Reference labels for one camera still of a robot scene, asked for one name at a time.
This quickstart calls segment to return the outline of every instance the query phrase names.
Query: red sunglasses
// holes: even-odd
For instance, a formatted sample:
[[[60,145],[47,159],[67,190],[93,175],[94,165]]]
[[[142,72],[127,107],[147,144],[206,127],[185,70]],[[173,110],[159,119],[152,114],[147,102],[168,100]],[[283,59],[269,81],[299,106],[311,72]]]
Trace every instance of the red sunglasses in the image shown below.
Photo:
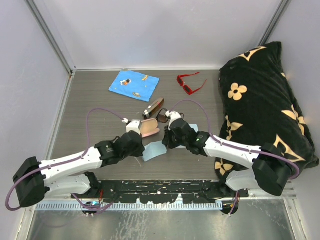
[[[192,90],[188,85],[185,85],[185,82],[182,80],[182,78],[184,77],[189,77],[189,76],[193,76],[193,75],[196,75],[198,74],[199,72],[196,72],[194,74],[185,74],[185,75],[178,75],[178,77],[176,78],[177,82],[180,84],[181,87],[183,87],[184,91],[188,94],[188,95],[191,95],[191,94],[194,94],[195,92],[199,91],[200,89],[202,89],[202,87],[205,85],[206,81],[204,81],[203,85],[196,89],[196,90]]]

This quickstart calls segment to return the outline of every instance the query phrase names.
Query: black pillow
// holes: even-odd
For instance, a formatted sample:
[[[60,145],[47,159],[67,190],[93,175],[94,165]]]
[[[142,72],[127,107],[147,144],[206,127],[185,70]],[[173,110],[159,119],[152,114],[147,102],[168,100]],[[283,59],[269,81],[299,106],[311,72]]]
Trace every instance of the black pillow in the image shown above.
[[[256,47],[220,69],[225,111],[220,137],[252,146],[270,143],[300,169],[319,165],[301,108],[281,65],[281,42]],[[216,158],[219,178],[243,166]]]

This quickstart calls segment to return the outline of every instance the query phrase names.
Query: white wall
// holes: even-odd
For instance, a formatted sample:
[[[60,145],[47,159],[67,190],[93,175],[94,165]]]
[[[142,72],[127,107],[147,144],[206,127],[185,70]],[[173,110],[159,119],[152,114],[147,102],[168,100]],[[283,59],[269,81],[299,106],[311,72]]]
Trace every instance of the white wall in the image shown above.
[[[23,210],[5,208],[25,159],[43,159],[68,80],[23,0],[0,1],[0,239],[14,239]],[[16,193],[11,205],[18,206]]]
[[[44,2],[78,69],[114,69],[222,67],[257,46],[280,0]]]
[[[292,1],[271,36],[281,41],[284,72],[299,101],[320,157],[320,1]],[[320,166],[293,181],[309,239],[320,239]]]

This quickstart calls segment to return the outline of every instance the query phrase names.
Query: wooden tabletop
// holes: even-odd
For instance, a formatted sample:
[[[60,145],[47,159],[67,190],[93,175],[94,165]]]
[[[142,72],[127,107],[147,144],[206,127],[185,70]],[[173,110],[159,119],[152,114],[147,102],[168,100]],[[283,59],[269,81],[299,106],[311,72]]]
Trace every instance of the wooden tabletop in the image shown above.
[[[192,74],[196,70],[154,70],[140,71],[160,78],[150,102],[144,102],[109,91],[118,71],[78,71],[75,74],[65,111],[57,135],[52,159],[84,151],[87,147],[86,116],[97,107],[116,111],[125,118],[142,120],[143,111],[156,99],[164,98],[164,108],[170,109],[183,99],[198,101],[208,112],[213,134],[219,135],[224,121],[223,103],[219,90],[219,71],[202,70],[198,75],[184,78],[192,89],[205,86],[189,96],[177,83],[177,75]],[[208,131],[207,119],[201,108],[191,102],[183,102],[175,109],[184,113],[184,120],[197,124],[199,131]],[[160,133],[143,139],[146,146],[161,141],[165,124],[159,123]],[[97,111],[89,119],[91,146],[122,136],[126,125],[114,115]],[[128,157],[116,165],[91,170],[99,180],[216,180],[212,157],[193,155],[186,149],[169,149],[167,154],[148,162],[142,157]]]

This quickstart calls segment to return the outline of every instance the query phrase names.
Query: blue pouch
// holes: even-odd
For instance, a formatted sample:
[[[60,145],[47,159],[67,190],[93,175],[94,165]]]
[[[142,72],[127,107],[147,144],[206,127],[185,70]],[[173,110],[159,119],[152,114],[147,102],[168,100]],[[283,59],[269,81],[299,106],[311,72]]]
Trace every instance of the blue pouch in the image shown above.
[[[149,102],[159,78],[135,71],[120,71],[109,91],[129,98]]]

